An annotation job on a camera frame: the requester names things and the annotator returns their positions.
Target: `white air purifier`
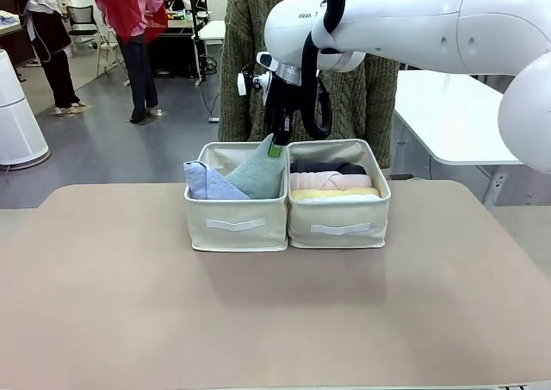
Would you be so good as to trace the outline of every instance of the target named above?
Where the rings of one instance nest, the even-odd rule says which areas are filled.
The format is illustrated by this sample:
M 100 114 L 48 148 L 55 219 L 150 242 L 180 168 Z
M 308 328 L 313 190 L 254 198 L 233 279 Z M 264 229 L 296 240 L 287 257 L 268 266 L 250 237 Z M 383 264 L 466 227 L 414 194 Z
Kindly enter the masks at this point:
M 30 168 L 49 156 L 8 54 L 0 49 L 0 170 Z

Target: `black pants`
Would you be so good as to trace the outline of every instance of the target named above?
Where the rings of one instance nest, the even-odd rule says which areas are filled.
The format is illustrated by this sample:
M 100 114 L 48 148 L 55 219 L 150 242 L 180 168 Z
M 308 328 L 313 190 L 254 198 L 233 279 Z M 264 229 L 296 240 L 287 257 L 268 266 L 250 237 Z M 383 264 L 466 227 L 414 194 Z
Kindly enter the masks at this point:
M 63 50 L 52 54 L 47 63 L 40 63 L 52 88 L 56 108 L 69 108 L 73 103 L 80 102 L 72 86 L 69 60 Z
M 158 105 L 157 89 L 152 69 L 149 66 L 145 35 L 131 37 L 128 43 L 125 43 L 119 36 L 117 36 L 117 40 L 122 57 L 127 64 L 130 87 L 132 88 L 134 102 L 132 119 L 142 121 L 145 119 L 145 105 L 148 108 L 155 108 Z

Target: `yellow cloth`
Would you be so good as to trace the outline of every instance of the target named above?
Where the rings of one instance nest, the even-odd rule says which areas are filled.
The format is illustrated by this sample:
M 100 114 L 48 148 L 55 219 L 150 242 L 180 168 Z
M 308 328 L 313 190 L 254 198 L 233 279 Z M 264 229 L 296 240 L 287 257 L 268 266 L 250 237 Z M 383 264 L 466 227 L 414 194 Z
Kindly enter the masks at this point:
M 299 189 L 291 192 L 291 197 L 296 201 L 309 198 L 334 198 L 345 195 L 377 195 L 381 197 L 375 188 L 352 188 L 346 190 L 320 190 L 320 189 Z

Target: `basket handle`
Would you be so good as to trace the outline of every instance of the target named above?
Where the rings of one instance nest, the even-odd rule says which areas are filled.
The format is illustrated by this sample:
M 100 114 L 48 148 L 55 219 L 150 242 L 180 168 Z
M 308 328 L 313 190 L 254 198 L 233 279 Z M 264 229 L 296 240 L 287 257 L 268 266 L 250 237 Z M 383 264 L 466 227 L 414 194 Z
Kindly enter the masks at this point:
M 242 232 L 250 231 L 251 229 L 258 228 L 260 226 L 266 226 L 266 219 L 250 220 L 248 222 L 239 222 L 233 224 L 232 222 L 224 222 L 223 220 L 207 220 L 207 228 L 222 229 L 230 232 Z
M 366 232 L 366 231 L 369 231 L 370 229 L 371 229 L 371 224 L 359 224 L 359 225 L 352 225 L 352 226 L 312 225 L 310 227 L 310 232 L 341 236 L 341 235 L 346 235 L 348 233 Z

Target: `olive green cable-knit sweater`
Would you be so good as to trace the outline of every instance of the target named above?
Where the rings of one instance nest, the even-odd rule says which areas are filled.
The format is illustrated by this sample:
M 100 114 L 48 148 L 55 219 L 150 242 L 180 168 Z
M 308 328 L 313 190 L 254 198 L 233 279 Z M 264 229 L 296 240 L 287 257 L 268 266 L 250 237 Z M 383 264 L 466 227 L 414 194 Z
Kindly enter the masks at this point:
M 259 141 L 270 133 L 262 93 L 252 92 L 250 98 L 240 96 L 237 76 L 246 65 L 255 61 L 258 52 L 265 51 L 264 23 L 271 9 L 280 1 L 227 2 L 226 44 L 222 57 L 221 141 Z M 257 65 L 256 72 L 262 71 Z M 333 131 L 329 139 L 365 139 L 381 168 L 389 167 L 398 64 L 369 55 L 354 71 L 325 72 L 322 76 L 331 96 L 333 112 Z M 294 117 L 292 139 L 312 139 L 302 126 L 299 115 Z

